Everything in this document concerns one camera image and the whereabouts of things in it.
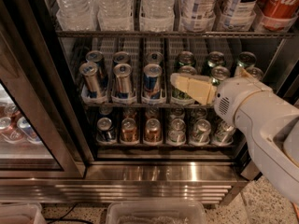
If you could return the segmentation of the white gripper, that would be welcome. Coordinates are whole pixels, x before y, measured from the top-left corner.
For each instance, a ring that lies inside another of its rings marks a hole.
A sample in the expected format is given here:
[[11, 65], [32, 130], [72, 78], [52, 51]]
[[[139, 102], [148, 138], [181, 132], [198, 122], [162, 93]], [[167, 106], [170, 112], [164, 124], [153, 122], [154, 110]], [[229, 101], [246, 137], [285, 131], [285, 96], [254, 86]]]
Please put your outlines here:
[[250, 96], [257, 92], [273, 90], [252, 77], [242, 66], [235, 69], [235, 77], [225, 79], [218, 88], [208, 76], [194, 75], [188, 80], [187, 93], [201, 105], [211, 105], [214, 97], [214, 110], [229, 125], [235, 125], [237, 109]]

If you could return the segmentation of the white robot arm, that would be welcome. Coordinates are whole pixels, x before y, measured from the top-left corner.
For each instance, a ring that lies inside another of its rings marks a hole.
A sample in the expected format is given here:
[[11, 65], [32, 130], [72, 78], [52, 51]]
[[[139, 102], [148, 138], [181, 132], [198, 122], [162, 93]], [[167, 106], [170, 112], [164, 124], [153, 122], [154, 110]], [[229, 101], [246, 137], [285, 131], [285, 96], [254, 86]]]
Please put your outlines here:
[[261, 173], [289, 201], [299, 204], [299, 109], [244, 68], [217, 87], [207, 76], [174, 73], [171, 84], [242, 132]]

